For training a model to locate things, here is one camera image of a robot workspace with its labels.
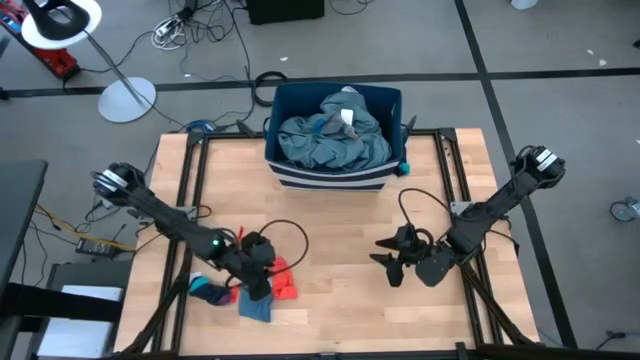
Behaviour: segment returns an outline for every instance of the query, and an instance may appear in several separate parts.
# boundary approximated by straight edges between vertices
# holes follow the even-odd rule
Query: black box
[[[247,0],[253,25],[324,16],[324,0]]]

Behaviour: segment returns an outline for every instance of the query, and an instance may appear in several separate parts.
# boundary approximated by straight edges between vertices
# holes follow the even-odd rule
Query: lamp base
[[[156,89],[149,80],[139,77],[127,80],[138,93],[140,102],[131,95],[122,81],[114,82],[102,92],[98,101],[98,111],[108,121],[127,123],[136,120],[146,114],[156,101]]]

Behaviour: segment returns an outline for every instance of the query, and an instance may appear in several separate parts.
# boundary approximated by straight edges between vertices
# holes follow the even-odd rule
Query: laundry basket
[[[311,116],[320,112],[322,101],[345,86],[351,86],[365,98],[369,113],[378,120],[382,135],[391,146],[389,160],[374,168],[356,171],[336,169],[309,170],[287,162],[280,144],[278,130],[293,116]],[[278,86],[273,101],[271,119],[266,132],[265,159],[283,186],[310,190],[377,191],[384,187],[402,158],[401,135],[402,93],[398,89],[339,84],[291,83]]]

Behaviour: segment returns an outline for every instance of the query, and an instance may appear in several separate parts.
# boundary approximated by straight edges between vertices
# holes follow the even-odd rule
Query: caster wheel
[[[636,218],[629,214],[629,205],[624,201],[616,201],[609,207],[609,212],[620,222],[631,222]]]

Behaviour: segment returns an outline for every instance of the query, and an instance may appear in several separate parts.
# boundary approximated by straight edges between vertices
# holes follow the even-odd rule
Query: wooden tabletop
[[[496,190],[496,181],[480,129],[458,129],[458,142],[473,200],[482,201]],[[151,179],[156,195],[176,201],[186,135],[163,135]],[[296,221],[309,235],[307,257],[293,269],[299,292],[296,300],[276,300],[272,322],[260,323],[238,315],[237,305],[214,307],[188,297],[180,354],[282,354],[453,349],[459,341],[473,348],[461,274],[452,269],[436,287],[423,285],[413,269],[405,271],[400,288],[389,287],[385,270],[370,253],[385,253],[374,241],[395,233],[405,219],[397,203],[400,190],[417,187],[445,200],[433,137],[409,139],[411,175],[392,177],[384,190],[330,192],[285,190],[264,161],[263,140],[214,140],[209,144],[202,204],[213,215],[200,224],[258,231],[268,221]],[[196,149],[187,203],[193,195]],[[455,172],[453,182],[457,183]],[[407,193],[404,203],[416,226],[438,237],[450,226],[447,212],[418,193]],[[495,230],[508,233],[506,224]],[[149,229],[138,246],[155,236]],[[303,251],[303,238],[292,226],[266,230],[276,253],[289,262]],[[116,350],[131,343],[158,304],[168,241],[159,238],[136,255],[124,303]],[[182,259],[183,248],[177,258]],[[496,300],[522,332],[537,340],[537,332],[513,245],[487,234],[487,267]],[[192,271],[223,280],[200,260]],[[486,338],[490,330],[479,298]],[[167,317],[165,339],[170,339],[174,312]],[[168,348],[170,341],[164,342]]]

